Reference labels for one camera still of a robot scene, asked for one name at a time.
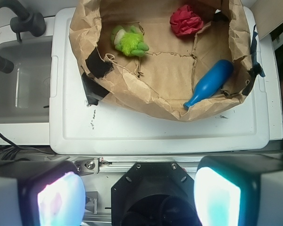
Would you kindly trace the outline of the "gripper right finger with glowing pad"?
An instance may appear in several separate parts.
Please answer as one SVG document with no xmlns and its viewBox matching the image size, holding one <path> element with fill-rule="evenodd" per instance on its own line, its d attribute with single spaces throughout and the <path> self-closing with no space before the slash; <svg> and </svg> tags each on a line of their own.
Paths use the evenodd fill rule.
<svg viewBox="0 0 283 226">
<path fill-rule="evenodd" d="M 283 155 L 207 155 L 194 180 L 204 226 L 283 226 Z"/>
</svg>

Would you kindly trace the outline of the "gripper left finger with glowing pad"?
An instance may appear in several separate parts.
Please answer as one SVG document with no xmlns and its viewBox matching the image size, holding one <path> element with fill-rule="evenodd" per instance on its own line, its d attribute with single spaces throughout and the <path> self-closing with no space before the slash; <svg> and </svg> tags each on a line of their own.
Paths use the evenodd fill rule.
<svg viewBox="0 0 283 226">
<path fill-rule="evenodd" d="M 0 226 L 78 226 L 85 203 L 70 161 L 0 161 Z"/>
</svg>

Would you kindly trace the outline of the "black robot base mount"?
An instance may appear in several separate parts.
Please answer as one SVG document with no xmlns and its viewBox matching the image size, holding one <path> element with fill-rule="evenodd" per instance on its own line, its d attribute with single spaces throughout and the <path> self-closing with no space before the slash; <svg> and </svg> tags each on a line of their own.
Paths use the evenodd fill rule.
<svg viewBox="0 0 283 226">
<path fill-rule="evenodd" d="M 194 179 L 176 162 L 137 162 L 111 187 L 114 226 L 200 226 Z"/>
</svg>

